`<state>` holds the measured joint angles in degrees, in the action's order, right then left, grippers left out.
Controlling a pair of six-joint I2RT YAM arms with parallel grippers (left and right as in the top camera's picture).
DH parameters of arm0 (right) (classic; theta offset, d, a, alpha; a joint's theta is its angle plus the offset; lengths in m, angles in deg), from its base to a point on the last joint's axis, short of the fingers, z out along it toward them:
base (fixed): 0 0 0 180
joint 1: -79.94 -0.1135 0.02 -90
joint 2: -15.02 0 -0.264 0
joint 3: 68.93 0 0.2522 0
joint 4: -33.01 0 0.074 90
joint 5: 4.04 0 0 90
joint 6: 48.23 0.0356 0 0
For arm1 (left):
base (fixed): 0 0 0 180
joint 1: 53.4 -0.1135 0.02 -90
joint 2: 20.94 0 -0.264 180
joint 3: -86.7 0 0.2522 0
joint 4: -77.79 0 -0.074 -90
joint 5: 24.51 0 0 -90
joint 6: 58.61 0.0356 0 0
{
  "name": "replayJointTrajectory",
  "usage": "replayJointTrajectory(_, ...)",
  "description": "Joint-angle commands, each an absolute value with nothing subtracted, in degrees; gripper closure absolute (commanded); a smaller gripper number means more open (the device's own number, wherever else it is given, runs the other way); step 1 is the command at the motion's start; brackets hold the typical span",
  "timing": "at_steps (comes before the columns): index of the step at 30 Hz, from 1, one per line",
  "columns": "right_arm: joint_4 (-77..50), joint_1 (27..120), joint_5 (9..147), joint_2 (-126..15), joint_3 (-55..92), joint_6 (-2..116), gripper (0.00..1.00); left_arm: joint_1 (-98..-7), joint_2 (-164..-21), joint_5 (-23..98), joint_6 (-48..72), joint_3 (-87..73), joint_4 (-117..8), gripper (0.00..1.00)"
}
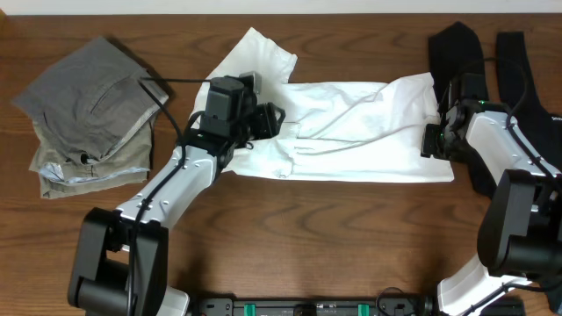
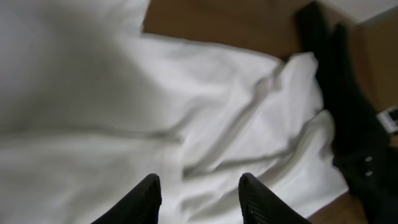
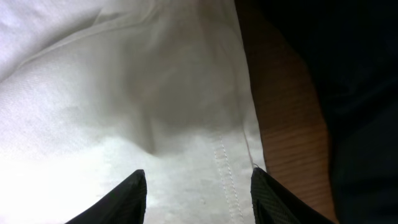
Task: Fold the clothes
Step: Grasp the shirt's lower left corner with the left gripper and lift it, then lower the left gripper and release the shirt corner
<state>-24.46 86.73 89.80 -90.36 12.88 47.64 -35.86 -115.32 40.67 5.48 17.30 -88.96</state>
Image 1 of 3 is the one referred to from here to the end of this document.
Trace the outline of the white t-shirt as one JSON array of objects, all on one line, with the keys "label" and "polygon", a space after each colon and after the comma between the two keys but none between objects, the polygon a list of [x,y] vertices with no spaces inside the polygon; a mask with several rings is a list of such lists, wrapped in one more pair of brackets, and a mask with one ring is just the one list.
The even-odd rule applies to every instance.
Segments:
[{"label": "white t-shirt", "polygon": [[421,155],[422,136],[437,120],[430,73],[390,83],[290,83],[298,57],[249,29],[210,77],[251,71],[258,95],[285,110],[273,139],[238,149],[227,170],[274,180],[441,183],[454,178],[447,161]]}]

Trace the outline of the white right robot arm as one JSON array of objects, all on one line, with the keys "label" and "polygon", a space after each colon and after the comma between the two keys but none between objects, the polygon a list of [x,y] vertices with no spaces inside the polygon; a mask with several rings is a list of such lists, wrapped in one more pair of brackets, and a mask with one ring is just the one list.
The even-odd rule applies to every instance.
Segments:
[{"label": "white right robot arm", "polygon": [[521,132],[504,103],[486,99],[485,78],[450,81],[440,121],[425,127],[421,156],[467,162],[477,155],[495,190],[479,227],[476,255],[437,285],[436,311],[480,315],[512,290],[540,292],[561,313],[561,173]]}]

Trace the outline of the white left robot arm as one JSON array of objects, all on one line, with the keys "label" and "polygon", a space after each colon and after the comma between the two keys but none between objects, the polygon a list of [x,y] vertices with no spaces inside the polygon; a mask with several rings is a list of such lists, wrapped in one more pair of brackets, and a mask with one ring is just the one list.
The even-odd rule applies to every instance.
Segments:
[{"label": "white left robot arm", "polygon": [[112,211],[93,208],[79,233],[67,300],[88,315],[185,315],[189,296],[168,285],[169,232],[235,150],[276,137],[285,111],[261,104],[256,72],[208,80],[167,164]]}]

